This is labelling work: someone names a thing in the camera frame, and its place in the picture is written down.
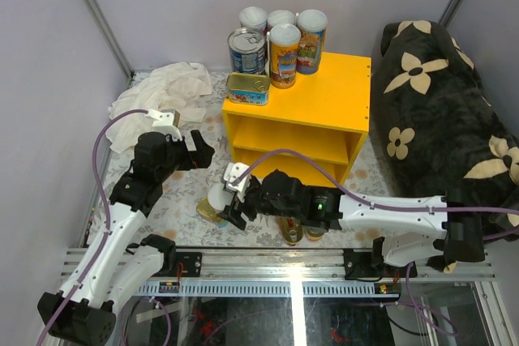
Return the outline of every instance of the floral blanket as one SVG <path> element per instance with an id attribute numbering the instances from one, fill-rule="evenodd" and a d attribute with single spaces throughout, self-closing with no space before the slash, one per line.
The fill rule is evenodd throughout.
<path id="1" fill-rule="evenodd" d="M 391 23 L 381 52 L 371 116 L 404 195 L 446 194 L 467 206 L 518 209 L 518 140 L 494 113 L 474 64 L 448 31 L 425 20 Z M 484 234 L 519 224 L 512 214 L 481 217 Z"/>

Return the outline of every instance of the silver can lid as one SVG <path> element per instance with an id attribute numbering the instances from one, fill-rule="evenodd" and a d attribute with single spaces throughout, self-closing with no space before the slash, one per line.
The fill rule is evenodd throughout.
<path id="1" fill-rule="evenodd" d="M 265 35 L 254 28 L 238 28 L 231 32 L 229 47 L 239 53 L 253 53 L 265 45 Z"/>

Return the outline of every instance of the cylindrical container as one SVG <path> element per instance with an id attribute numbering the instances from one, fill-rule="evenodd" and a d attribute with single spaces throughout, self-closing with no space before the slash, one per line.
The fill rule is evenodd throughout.
<path id="1" fill-rule="evenodd" d="M 233 103 L 266 105 L 270 79 L 267 75 L 231 73 L 227 78 L 227 97 Z"/>
<path id="2" fill-rule="evenodd" d="M 299 73 L 311 75 L 319 69 L 327 25 L 328 18 L 322 11 L 306 10 L 299 14 L 298 27 L 301 30 L 297 66 Z"/>
<path id="3" fill-rule="evenodd" d="M 268 14 L 267 30 L 270 32 L 277 24 L 295 24 L 295 15 L 288 10 L 276 10 Z"/>
<path id="4" fill-rule="evenodd" d="M 265 34 L 267 32 L 267 11 L 259 7 L 247 7 L 240 11 L 240 24 L 243 28 L 255 28 Z"/>
<path id="5" fill-rule="evenodd" d="M 259 74 L 265 70 L 265 36 L 254 28 L 238 28 L 230 33 L 230 65 L 233 72 Z"/>
<path id="6" fill-rule="evenodd" d="M 274 87 L 295 83 L 295 66 L 301 32 L 293 24 L 278 24 L 270 31 L 270 81 Z"/>

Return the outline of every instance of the yellow wooden cabinet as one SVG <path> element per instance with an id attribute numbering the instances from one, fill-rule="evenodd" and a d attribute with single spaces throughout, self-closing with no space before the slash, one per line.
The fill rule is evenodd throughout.
<path id="1" fill-rule="evenodd" d="M 288 148 L 344 182 L 369 129 L 370 77 L 370 58 L 323 53 L 317 73 L 297 74 L 289 89 L 271 85 L 264 106 L 225 99 L 222 110 L 233 161 L 250 165 L 266 152 Z M 275 169 L 307 185 L 333 186 L 290 155 L 267 159 L 253 174 L 263 178 Z"/>

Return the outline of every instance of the crumpled white fabric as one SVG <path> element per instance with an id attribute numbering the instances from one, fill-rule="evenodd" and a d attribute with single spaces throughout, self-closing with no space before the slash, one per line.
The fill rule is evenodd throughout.
<path id="1" fill-rule="evenodd" d="M 205 109 L 196 100 L 212 93 L 209 73 L 199 63 L 178 62 L 155 69 L 139 85 L 123 92 L 110 108 L 110 119 L 130 109 L 176 109 L 180 125 L 202 122 Z M 106 132 L 114 152 L 121 153 L 137 144 L 139 135 L 152 129 L 152 120 L 144 114 L 133 114 L 114 123 Z"/>

